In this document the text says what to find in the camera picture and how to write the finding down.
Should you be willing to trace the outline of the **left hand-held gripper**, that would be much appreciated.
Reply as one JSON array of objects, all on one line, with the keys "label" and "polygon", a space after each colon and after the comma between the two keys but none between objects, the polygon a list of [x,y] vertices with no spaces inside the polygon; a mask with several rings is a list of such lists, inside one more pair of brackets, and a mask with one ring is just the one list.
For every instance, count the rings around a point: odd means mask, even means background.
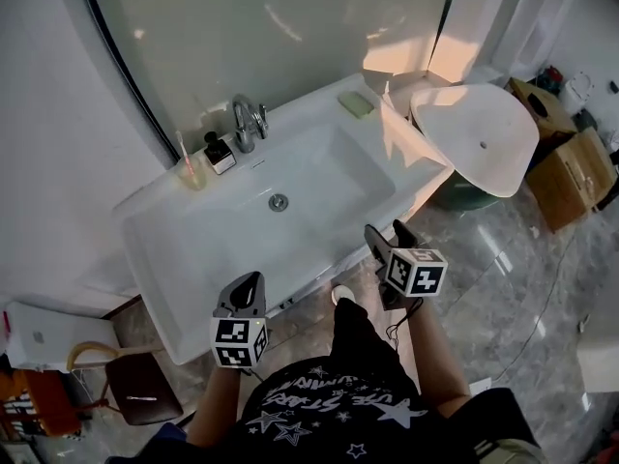
[{"label": "left hand-held gripper", "polygon": [[265,316],[265,278],[242,275],[226,285],[210,325],[211,350],[219,367],[256,367],[269,343]]}]

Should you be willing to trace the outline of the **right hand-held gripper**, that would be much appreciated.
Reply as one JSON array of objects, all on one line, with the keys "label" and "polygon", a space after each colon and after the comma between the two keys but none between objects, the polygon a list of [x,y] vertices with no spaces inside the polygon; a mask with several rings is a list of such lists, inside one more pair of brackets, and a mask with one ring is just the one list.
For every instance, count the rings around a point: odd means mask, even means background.
[{"label": "right hand-held gripper", "polygon": [[397,247],[372,225],[364,228],[371,255],[379,263],[379,294],[385,310],[408,308],[417,299],[438,296],[448,262],[436,249],[416,248],[418,238],[399,219],[393,221]]}]

